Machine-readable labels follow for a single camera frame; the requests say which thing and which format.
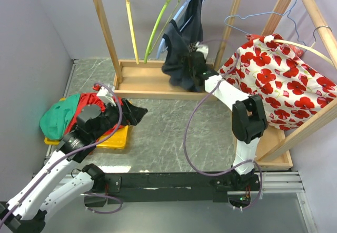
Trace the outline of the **yellow plastic tray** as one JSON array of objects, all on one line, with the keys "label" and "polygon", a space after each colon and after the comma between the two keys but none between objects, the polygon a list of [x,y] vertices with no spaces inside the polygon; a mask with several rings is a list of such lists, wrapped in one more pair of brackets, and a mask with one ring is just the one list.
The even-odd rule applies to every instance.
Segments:
[{"label": "yellow plastic tray", "polygon": [[109,148],[109,149],[124,149],[127,142],[128,130],[129,130],[128,126],[123,126],[122,128],[119,128],[119,130],[117,130],[112,137],[110,137],[104,142],[101,142],[108,136],[108,133],[106,133],[98,140],[100,141],[100,143],[96,147]]}]

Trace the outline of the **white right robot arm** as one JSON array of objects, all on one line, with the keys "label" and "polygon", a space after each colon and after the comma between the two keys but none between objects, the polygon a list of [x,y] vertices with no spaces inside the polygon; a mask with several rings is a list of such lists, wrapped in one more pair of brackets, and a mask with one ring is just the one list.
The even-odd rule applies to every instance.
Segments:
[{"label": "white right robot arm", "polygon": [[225,176],[225,186],[242,190],[250,185],[254,177],[256,166],[255,156],[257,146],[264,131],[267,129],[267,120],[262,98],[259,95],[244,93],[225,80],[225,76],[234,71],[237,61],[234,62],[224,75],[207,66],[203,54],[194,52],[189,57],[189,68],[192,78],[197,85],[203,85],[207,95],[194,108],[193,114],[210,97],[215,96],[231,111],[231,130],[236,141],[236,151],[233,166],[217,174],[208,174],[198,170],[188,157],[186,149],[187,129],[183,138],[185,157],[190,166],[204,176]]}]

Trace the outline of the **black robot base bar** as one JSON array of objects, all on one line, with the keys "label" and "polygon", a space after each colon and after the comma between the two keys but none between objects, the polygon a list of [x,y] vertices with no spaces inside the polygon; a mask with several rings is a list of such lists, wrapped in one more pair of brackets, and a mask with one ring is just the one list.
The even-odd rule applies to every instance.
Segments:
[{"label": "black robot base bar", "polygon": [[199,173],[117,173],[95,182],[91,193],[111,195],[123,202],[204,201],[228,202],[230,192],[258,191],[257,174],[208,177]]}]

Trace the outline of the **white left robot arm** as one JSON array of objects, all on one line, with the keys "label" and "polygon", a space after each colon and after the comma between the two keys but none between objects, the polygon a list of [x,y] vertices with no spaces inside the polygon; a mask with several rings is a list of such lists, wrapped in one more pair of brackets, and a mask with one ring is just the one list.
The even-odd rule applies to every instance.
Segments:
[{"label": "white left robot arm", "polygon": [[12,232],[41,232],[46,222],[76,196],[101,191],[106,185],[105,172],[95,164],[84,166],[62,187],[57,185],[96,148],[98,139],[109,129],[136,126],[147,112],[126,99],[107,104],[105,110],[95,104],[84,106],[44,167],[16,196],[1,202],[1,225]]}]

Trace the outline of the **light blue plastic hanger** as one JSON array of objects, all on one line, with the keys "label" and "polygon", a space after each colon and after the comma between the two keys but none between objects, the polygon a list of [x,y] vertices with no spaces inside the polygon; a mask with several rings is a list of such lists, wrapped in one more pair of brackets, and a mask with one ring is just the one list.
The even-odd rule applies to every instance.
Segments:
[{"label": "light blue plastic hanger", "polygon": [[173,18],[169,21],[160,40],[156,58],[166,53],[185,54],[196,49],[195,44],[204,40],[201,20],[202,5],[205,0],[185,0]]}]

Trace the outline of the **navy blue tank top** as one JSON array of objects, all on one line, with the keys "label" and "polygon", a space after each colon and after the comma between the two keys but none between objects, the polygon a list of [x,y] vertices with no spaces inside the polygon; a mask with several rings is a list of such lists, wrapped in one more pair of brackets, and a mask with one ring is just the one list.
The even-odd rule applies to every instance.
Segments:
[{"label": "navy blue tank top", "polygon": [[203,41],[201,10],[204,0],[186,0],[163,34],[160,47],[167,50],[162,72],[170,77],[172,86],[189,92],[201,92],[192,79],[189,55],[193,44]]}]

